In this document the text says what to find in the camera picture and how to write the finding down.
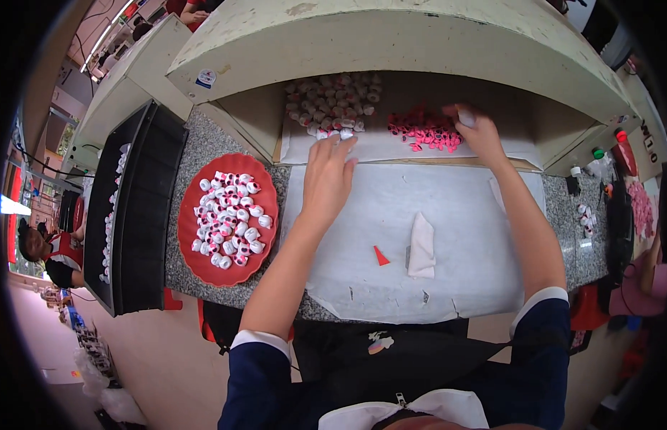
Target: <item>white collar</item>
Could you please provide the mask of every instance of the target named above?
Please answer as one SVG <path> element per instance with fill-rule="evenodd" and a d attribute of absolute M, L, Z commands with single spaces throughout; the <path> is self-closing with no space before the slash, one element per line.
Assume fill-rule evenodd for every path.
<path fill-rule="evenodd" d="M 342 407 L 319 418 L 319 430 L 370 430 L 403 408 L 388 402 L 366 402 Z M 469 429 L 488 429 L 481 401 L 472 391 L 434 390 L 405 405 L 415 412 L 455 422 Z"/>

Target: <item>red apron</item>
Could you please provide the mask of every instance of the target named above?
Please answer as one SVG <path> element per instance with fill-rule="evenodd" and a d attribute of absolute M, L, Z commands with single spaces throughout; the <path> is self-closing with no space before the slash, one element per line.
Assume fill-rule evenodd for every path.
<path fill-rule="evenodd" d="M 53 249 L 54 252 L 48 254 L 44 260 L 53 257 L 54 255 L 64 255 L 75 261 L 76 264 L 80 266 L 80 270 L 82 271 L 82 246 L 78 243 L 77 240 L 71 237 L 71 233 L 67 233 L 65 231 L 52 237 L 52 240 L 50 240 L 49 243 L 54 242 L 54 240 L 57 238 L 61 238 L 59 241 L 59 249 Z"/>

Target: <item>green bottle cap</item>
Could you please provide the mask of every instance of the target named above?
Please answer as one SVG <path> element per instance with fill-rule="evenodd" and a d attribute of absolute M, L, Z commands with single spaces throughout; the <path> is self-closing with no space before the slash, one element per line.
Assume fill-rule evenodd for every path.
<path fill-rule="evenodd" d="M 594 159 L 602 159 L 603 156 L 605 155 L 606 151 L 601 149 L 601 148 L 596 147 L 596 148 L 594 148 L 594 150 L 591 153 L 594 154 Z"/>

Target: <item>hand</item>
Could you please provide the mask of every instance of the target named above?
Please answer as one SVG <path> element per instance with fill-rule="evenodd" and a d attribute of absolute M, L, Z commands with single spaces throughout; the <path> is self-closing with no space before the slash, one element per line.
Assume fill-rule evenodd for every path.
<path fill-rule="evenodd" d="M 201 23 L 204 22 L 205 19 L 209 16 L 209 13 L 205 12 L 204 10 L 198 10 L 196 13 L 192 14 L 192 22 L 194 23 Z"/>
<path fill-rule="evenodd" d="M 358 141 L 349 138 L 340 142 L 338 134 L 317 141 L 309 149 L 304 172 L 303 209 L 299 216 L 310 228 L 324 234 L 343 209 L 353 182 L 356 158 L 345 158 Z"/>
<path fill-rule="evenodd" d="M 475 116 L 475 125 L 470 128 L 463 125 L 458 119 L 458 110 L 467 110 Z M 504 162 L 508 162 L 505 156 L 499 131 L 494 122 L 483 112 L 469 105 L 449 105 L 443 107 L 443 113 L 450 116 L 455 123 L 455 128 L 468 145 L 470 149 L 488 168 L 493 169 Z"/>

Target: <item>person in pink shirt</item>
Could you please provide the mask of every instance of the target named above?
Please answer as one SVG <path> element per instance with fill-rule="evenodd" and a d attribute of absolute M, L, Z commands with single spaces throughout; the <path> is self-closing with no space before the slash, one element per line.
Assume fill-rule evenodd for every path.
<path fill-rule="evenodd" d="M 627 266 L 621 287 L 611 292 L 609 314 L 662 314 L 667 295 L 667 264 L 662 261 L 661 236 L 657 231 L 651 248 Z"/>

